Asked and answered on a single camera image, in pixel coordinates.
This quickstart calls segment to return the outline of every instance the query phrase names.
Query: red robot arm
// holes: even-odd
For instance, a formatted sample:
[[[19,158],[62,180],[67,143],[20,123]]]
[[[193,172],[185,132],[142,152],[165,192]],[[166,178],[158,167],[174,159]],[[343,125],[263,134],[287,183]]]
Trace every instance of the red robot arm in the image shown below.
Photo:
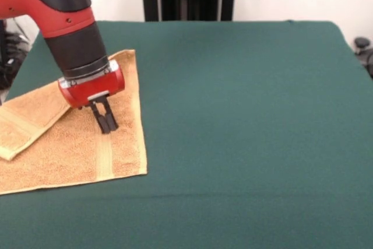
[[[91,0],[0,0],[0,19],[29,15],[40,28],[63,73],[59,89],[73,108],[90,106],[103,133],[118,128],[107,102],[125,87],[110,62],[91,9]],[[100,115],[96,103],[107,109]]]

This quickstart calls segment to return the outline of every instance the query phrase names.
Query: green tablecloth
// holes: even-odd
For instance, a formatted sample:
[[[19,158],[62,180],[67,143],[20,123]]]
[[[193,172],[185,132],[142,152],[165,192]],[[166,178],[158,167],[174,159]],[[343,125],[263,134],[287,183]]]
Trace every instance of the green tablecloth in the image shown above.
[[[335,25],[99,26],[136,49],[149,174],[0,197],[1,248],[373,248],[373,85]],[[59,76],[39,37],[9,98]]]

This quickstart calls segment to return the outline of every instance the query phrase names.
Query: tan towel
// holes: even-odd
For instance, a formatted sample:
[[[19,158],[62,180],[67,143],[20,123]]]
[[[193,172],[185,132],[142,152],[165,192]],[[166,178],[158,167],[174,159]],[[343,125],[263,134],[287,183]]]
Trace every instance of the tan towel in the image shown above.
[[[147,173],[135,51],[110,59],[121,66],[126,88],[109,97],[119,128],[108,135],[90,108],[67,105],[56,82],[0,107],[0,194]]]

